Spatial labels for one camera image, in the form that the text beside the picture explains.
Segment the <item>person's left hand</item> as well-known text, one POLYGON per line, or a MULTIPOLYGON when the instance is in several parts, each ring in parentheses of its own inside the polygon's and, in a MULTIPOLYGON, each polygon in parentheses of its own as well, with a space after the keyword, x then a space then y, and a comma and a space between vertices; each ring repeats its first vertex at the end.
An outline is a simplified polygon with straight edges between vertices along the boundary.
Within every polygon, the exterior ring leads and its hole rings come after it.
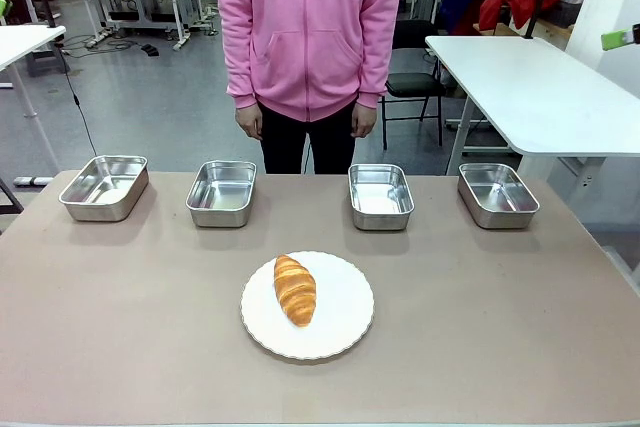
POLYGON ((366 138, 373 130, 377 120, 377 110, 356 102, 352 111, 351 136, 366 138))

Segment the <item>person's right hand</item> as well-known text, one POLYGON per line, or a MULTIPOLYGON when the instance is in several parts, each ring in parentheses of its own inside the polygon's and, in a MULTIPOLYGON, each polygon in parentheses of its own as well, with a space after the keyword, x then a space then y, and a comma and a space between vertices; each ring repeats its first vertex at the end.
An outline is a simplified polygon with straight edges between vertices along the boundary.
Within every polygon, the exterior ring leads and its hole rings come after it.
POLYGON ((244 133, 252 139, 262 140, 262 111, 257 103, 237 109, 235 120, 244 133))

